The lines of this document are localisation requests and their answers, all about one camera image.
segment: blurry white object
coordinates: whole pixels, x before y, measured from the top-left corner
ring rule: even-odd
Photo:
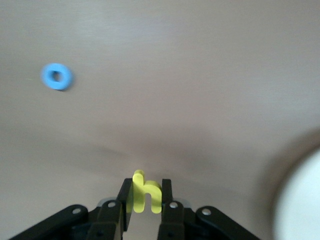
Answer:
[[[290,176],[275,206],[276,240],[318,240],[320,236],[320,150]]]

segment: black plastic arm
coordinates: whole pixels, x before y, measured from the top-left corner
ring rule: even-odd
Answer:
[[[162,180],[162,216],[157,240],[259,240],[213,206],[196,212],[173,199],[171,180]]]
[[[116,200],[91,212],[71,205],[10,240],[121,240],[133,209],[133,181],[126,178]]]

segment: yellow foam letter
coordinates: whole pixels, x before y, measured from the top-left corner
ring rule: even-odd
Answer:
[[[145,173],[136,170],[132,177],[133,181],[133,209],[136,213],[145,210],[146,194],[151,195],[151,211],[154,214],[161,213],[162,190],[156,181],[145,181]]]

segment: metal bolt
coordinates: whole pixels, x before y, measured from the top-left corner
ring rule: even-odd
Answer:
[[[108,208],[113,208],[116,205],[114,201],[108,203]]]
[[[72,211],[73,214],[78,214],[78,213],[80,213],[80,212],[81,212],[81,209],[80,209],[80,208],[75,208],[75,209],[73,209],[73,211]]]
[[[204,209],[202,209],[202,214],[203,215],[206,215],[206,216],[209,216],[209,215],[211,215],[211,211],[208,209],[208,208],[204,208]]]
[[[175,201],[173,201],[173,202],[170,202],[170,208],[172,208],[172,209],[176,209],[177,207],[178,207],[178,203],[176,203]]]

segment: blue ring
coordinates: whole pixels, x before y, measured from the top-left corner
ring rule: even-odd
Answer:
[[[54,74],[60,75],[59,81],[56,81]],[[66,90],[70,87],[73,76],[69,68],[60,63],[50,63],[42,69],[41,73],[43,83],[51,89]]]

